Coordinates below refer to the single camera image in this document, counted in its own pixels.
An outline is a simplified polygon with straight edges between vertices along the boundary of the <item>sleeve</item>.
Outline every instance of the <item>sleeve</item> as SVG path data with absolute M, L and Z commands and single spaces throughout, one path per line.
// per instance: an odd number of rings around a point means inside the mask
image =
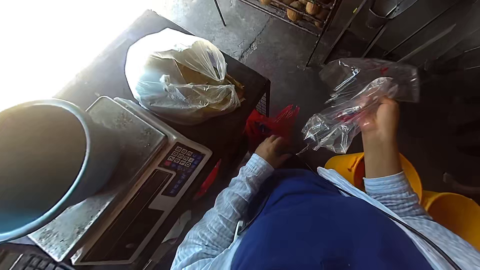
M 187 233 L 171 269 L 207 269 L 230 246 L 242 212 L 273 170 L 268 162 L 253 154 L 239 175 L 218 194 L 213 208 Z
M 400 217 L 418 217 L 432 220 L 419 204 L 403 172 L 379 178 L 364 178 L 365 191 Z

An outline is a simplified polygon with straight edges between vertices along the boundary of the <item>plastic bag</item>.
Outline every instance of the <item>plastic bag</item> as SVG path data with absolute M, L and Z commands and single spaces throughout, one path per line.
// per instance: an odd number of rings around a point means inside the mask
M 245 132 L 248 136 L 248 150 L 253 153 L 259 144 L 271 135 L 278 135 L 289 141 L 299 111 L 300 107 L 294 107 L 290 104 L 275 118 L 271 118 L 253 110 L 245 126 Z
M 303 151 L 325 147 L 345 154 L 360 132 L 359 119 L 376 111 L 379 97 L 418 102 L 420 96 L 416 68 L 394 62 L 339 59 L 330 62 L 320 77 L 330 87 L 331 98 L 326 103 L 332 106 L 313 115 L 303 127 L 308 143 Z
M 210 41 L 166 28 L 128 50 L 125 75 L 140 105 L 180 124 L 197 124 L 240 106 L 227 63 Z

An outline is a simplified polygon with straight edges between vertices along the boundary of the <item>metal shelf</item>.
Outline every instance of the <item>metal shelf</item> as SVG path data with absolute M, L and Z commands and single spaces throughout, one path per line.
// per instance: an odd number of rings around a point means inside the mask
M 297 27 L 297 28 L 309 33 L 309 34 L 312 34 L 312 35 L 316 36 L 318 39 L 315 42 L 315 45 L 313 47 L 312 52 L 310 53 L 310 56 L 308 57 L 308 60 L 307 60 L 307 63 L 306 63 L 306 66 L 308 66 L 309 63 L 310 63 L 310 60 L 312 59 L 313 53 L 317 49 L 317 46 L 318 46 L 318 43 L 320 42 L 320 39 L 322 38 L 323 34 L 325 33 L 325 31 L 330 26 L 330 24 L 333 20 L 333 17 L 335 16 L 335 13 L 337 12 L 338 7 L 340 5 L 340 2 L 342 0 L 333 0 L 333 2 L 331 2 L 329 4 L 324 4 L 324 3 L 320 2 L 320 0 L 308 0 L 311 3 L 314 3 L 318 6 L 321 6 L 324 9 L 329 10 L 327 18 L 325 20 L 317 19 L 314 16 L 306 13 L 303 10 L 299 10 L 299 9 L 296 9 L 296 8 L 291 7 L 289 5 L 286 5 L 281 0 L 271 0 L 269 5 L 261 5 L 259 0 L 239 0 L 239 1 L 246 4 L 246 5 L 251 6 L 255 9 L 257 9 L 257 10 L 260 10 L 260 11 L 262 11 L 262 12 L 264 12 L 264 13 L 272 16 L 272 17 L 275 17 L 275 18 L 277 18 L 279 20 L 282 20 L 282 21 L 284 21 L 284 22 L 286 22 L 290 25 L 293 25 L 293 26 L 295 26 L 295 27 Z M 296 12 L 302 14 L 302 19 L 298 20 L 296 22 L 293 22 L 290 19 L 288 19 L 287 14 L 286 14 L 288 9 L 295 10 Z M 321 23 L 322 27 L 318 28 L 314 24 L 314 22 Z

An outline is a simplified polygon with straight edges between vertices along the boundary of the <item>steel bowl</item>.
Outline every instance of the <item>steel bowl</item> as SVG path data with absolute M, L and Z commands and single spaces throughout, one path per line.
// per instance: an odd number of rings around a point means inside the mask
M 0 243 L 93 195 L 119 156 L 116 136 L 70 102 L 37 100 L 0 112 Z

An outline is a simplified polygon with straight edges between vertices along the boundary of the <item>light blue shirt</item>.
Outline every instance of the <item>light blue shirt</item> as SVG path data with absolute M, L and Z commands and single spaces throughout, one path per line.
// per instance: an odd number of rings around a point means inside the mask
M 239 175 L 216 198 L 213 208 L 188 232 L 172 264 L 173 270 L 229 270 L 242 240 L 235 229 L 260 185 L 273 172 L 272 166 L 254 154 Z M 352 195 L 407 223 L 436 243 L 463 270 L 480 270 L 480 253 L 465 240 L 439 225 L 419 204 L 405 174 L 366 179 L 366 193 L 352 186 L 335 170 L 317 168 L 320 176 Z M 412 239 L 434 270 L 453 269 L 430 245 L 398 224 Z

